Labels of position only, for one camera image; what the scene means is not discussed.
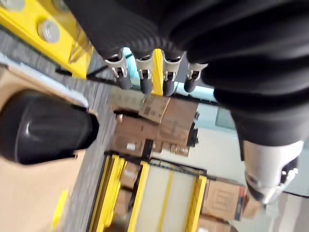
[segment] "stacked cardboard boxes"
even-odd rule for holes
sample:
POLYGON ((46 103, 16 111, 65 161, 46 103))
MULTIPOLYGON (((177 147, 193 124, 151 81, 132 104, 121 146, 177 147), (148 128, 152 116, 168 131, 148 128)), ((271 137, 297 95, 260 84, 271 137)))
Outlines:
POLYGON ((138 104, 125 105, 119 102, 120 99, 126 99, 122 92, 118 95, 112 92, 113 97, 110 97, 109 102, 114 104, 113 109, 119 110, 122 107, 129 110, 129 107, 132 107, 131 112, 138 113, 135 117, 123 116, 118 122, 111 150, 142 157, 144 153, 151 152, 152 148, 157 152, 161 152, 163 148, 178 155, 188 156, 188 138, 198 104, 155 95, 146 97, 141 104, 139 93, 137 96, 133 94, 130 93, 128 99, 131 100, 126 101, 131 102, 135 99, 134 103, 139 102, 138 104))
POLYGON ((240 221, 242 217, 254 218, 260 207, 260 203, 247 196, 246 187, 208 180, 197 231, 236 231, 228 221, 240 221))
POLYGON ((134 185, 140 171, 140 165, 127 162, 121 174, 119 190, 114 213, 117 216, 125 216, 129 211, 130 202, 134 198, 134 185))

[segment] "cardboard box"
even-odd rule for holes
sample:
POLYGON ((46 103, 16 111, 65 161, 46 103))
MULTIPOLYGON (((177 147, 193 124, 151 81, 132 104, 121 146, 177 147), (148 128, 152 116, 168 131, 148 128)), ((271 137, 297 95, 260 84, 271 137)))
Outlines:
POLYGON ((175 154, 181 155, 181 156, 189 156, 189 146, 176 146, 175 154))
POLYGON ((122 122, 117 123, 115 133, 154 140, 156 130, 157 126, 152 122, 141 118, 123 116, 122 122))
POLYGON ((112 140, 111 150, 141 157, 143 154, 144 146, 145 139, 127 134, 115 133, 112 140))
POLYGON ((160 123, 169 100, 170 98, 162 96, 148 96, 144 101, 142 109, 139 111, 139 115, 155 123, 160 123))
POLYGON ((123 189, 119 190, 116 200, 114 214, 117 216, 124 216, 128 212, 129 203, 132 197, 132 193, 123 189))
POLYGON ((107 104, 113 110, 125 109, 137 113, 143 107, 144 98, 145 95, 141 92, 111 87, 107 104))
POLYGON ((162 118, 162 124, 179 125, 185 130, 190 130, 195 119, 198 103, 171 99, 162 118))
POLYGON ((139 171, 140 171, 139 165, 128 162, 121 175, 120 179, 121 185, 133 189, 139 171))
POLYGON ((200 215, 197 232, 231 232, 231 226, 223 224, 215 218, 200 215))
POLYGON ((198 104, 170 99, 155 138, 171 144, 187 146, 198 104))
POLYGON ((189 156, 190 147, 163 142, 162 149, 168 150, 171 153, 175 153, 176 155, 189 156))
POLYGON ((160 140, 154 140, 153 151, 161 153, 162 152, 163 142, 160 140))
POLYGON ((262 206, 260 202, 257 202, 255 199, 247 195, 242 216, 244 218, 253 219, 261 207, 262 206))
POLYGON ((246 193, 244 186, 210 180, 205 187, 202 214, 239 221, 246 193))

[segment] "black cable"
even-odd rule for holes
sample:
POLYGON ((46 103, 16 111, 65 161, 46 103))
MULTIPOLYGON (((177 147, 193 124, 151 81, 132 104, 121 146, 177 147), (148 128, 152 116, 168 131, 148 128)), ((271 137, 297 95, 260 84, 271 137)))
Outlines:
MULTIPOLYGON (((129 57, 133 56, 133 54, 129 54, 129 55, 126 55, 126 59, 128 59, 129 57)), ((96 75, 102 71, 104 71, 105 69, 107 69, 108 66, 107 65, 104 65, 94 71, 92 71, 91 73, 87 74, 86 77, 96 77, 96 75)), ((61 68, 56 68, 55 69, 55 72, 58 73, 58 74, 61 74, 61 75, 65 75, 65 76, 72 76, 72 73, 70 71, 67 71, 67 70, 63 70, 61 68)))
MULTIPOLYGON (((131 57, 131 56, 133 56, 132 53, 129 54, 129 55, 126 55, 126 59, 128 59, 128 58, 131 57)), ((98 74, 98 73, 104 71, 104 70, 107 69, 107 68, 108 68, 108 66, 107 66, 107 65, 104 65, 104 66, 102 66, 102 67, 100 67, 100 68, 98 68, 98 69, 92 71, 91 73, 87 74, 87 77, 94 77, 96 74, 98 74)))
POLYGON ((300 194, 297 194, 297 193, 287 192, 287 191, 283 191, 283 192, 286 193, 286 194, 294 195, 294 196, 296 196, 296 197, 302 197, 302 198, 309 199, 309 196, 306 196, 306 195, 300 195, 300 194))

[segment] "floor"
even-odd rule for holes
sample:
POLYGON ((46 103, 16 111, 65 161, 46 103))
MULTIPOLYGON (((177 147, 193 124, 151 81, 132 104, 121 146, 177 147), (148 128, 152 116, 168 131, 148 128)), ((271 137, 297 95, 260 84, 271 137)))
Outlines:
MULTIPOLYGON (((23 62, 42 73, 60 81, 65 86, 75 89, 85 95, 90 108, 98 113, 100 130, 97 140, 86 151, 84 161, 79 172, 77 182, 70 198, 64 231, 86 231, 89 216, 92 210, 93 199, 96 193, 101 167, 103 165, 103 152, 109 144, 115 127, 113 112, 107 106, 107 96, 110 87, 91 81, 73 79, 55 73, 56 64, 40 55, 32 47, 25 45, 20 39, 0 28, 0 52, 9 58, 23 62)), ((102 59, 94 54, 90 69, 102 65, 102 59)), ((110 71, 104 71, 104 77, 110 77, 110 71)))

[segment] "yellow post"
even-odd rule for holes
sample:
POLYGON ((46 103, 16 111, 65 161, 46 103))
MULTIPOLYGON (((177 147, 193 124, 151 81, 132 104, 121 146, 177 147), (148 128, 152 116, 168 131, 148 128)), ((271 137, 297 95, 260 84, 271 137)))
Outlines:
POLYGON ((163 54, 160 49, 155 49, 153 68, 153 91, 152 94, 163 96, 163 54))
POLYGON ((149 164, 146 162, 141 162, 141 165, 142 165, 142 170, 140 174, 140 182, 139 182, 139 187, 137 189, 137 193, 136 193, 136 197, 135 197, 135 201, 134 201, 134 205, 132 209, 130 224, 127 230, 128 232, 135 231, 137 220, 139 218, 140 206, 143 200, 144 190, 145 190, 146 183, 147 183, 149 168, 150 168, 149 164))
POLYGON ((206 186, 206 177, 199 176, 196 180, 196 184, 193 190, 191 206, 188 212, 186 232, 197 231, 197 223, 199 218, 199 213, 203 204, 204 190, 206 186))

